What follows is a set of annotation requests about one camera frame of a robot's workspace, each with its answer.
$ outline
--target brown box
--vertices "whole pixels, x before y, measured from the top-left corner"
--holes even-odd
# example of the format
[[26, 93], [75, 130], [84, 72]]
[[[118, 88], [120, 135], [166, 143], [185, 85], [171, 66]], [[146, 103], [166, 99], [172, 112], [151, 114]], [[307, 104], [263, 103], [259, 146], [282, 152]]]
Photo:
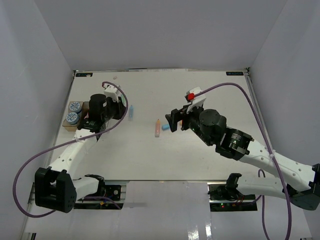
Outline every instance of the brown box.
[[[68, 103], [68, 113], [71, 113], [69, 106], [71, 103], [74, 103], [77, 101], [70, 101]], [[77, 130], [77, 127], [80, 123], [81, 120], [83, 120], [85, 118], [85, 116], [88, 113], [89, 110], [89, 102], [88, 101], [78, 101], [78, 103], [80, 103], [80, 105], [82, 105], [82, 111], [81, 111], [81, 116], [80, 116], [80, 120], [75, 124], [75, 125], [70, 125], [66, 119], [63, 120], [62, 122], [62, 126], [68, 131], [68, 132], [75, 132]]]

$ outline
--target black label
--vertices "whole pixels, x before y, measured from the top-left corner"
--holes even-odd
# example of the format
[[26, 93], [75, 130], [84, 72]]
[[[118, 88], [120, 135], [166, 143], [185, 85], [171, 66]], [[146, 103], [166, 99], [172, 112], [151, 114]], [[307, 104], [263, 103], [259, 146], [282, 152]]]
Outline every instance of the black label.
[[226, 71], [225, 72], [227, 76], [243, 76], [243, 71]]
[[78, 72], [75, 74], [76, 77], [92, 77], [92, 72]]

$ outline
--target gray wall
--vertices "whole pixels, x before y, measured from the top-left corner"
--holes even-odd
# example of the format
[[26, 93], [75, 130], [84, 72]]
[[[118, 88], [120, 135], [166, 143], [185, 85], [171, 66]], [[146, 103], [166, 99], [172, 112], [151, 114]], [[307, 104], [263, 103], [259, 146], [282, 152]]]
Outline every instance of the gray wall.
[[73, 70], [243, 69], [287, 0], [35, 0]]
[[[0, 1], [0, 233], [19, 238], [24, 215], [12, 184], [19, 167], [52, 146], [72, 72], [33, 0]], [[40, 157], [22, 173], [18, 197], [27, 206]]]
[[[252, 81], [273, 147], [308, 165], [320, 163], [319, 67], [320, 2], [288, 0], [252, 65]], [[320, 207], [305, 216], [320, 240]]]

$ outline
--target orange marker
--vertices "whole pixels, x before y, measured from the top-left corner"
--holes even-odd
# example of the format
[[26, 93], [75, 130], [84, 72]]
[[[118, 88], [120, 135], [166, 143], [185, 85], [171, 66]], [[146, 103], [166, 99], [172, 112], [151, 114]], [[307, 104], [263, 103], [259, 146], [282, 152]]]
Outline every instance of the orange marker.
[[160, 125], [161, 125], [161, 122], [160, 120], [158, 119], [155, 123], [155, 132], [154, 132], [154, 136], [156, 138], [160, 137]]

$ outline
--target blue marker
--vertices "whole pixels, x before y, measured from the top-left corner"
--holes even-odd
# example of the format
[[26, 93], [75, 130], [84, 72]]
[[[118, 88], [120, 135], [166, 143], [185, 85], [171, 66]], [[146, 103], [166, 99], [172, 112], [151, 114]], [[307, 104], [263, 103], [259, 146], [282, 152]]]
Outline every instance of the blue marker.
[[134, 118], [134, 107], [131, 105], [129, 108], [129, 121], [132, 121]]
[[170, 128], [170, 125], [169, 124], [163, 124], [162, 125], [162, 130], [164, 131], [164, 130], [167, 130], [167, 129], [169, 129]]

